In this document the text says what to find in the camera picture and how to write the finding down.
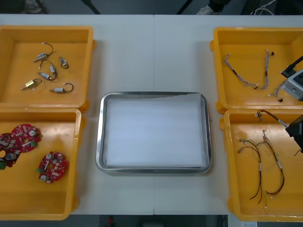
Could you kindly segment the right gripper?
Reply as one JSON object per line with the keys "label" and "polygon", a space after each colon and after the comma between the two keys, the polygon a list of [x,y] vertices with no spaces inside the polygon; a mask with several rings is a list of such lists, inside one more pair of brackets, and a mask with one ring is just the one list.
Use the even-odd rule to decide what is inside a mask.
{"label": "right gripper", "polygon": [[286,127],[288,135],[295,140],[300,149],[303,148],[303,116],[301,115],[295,121]]}

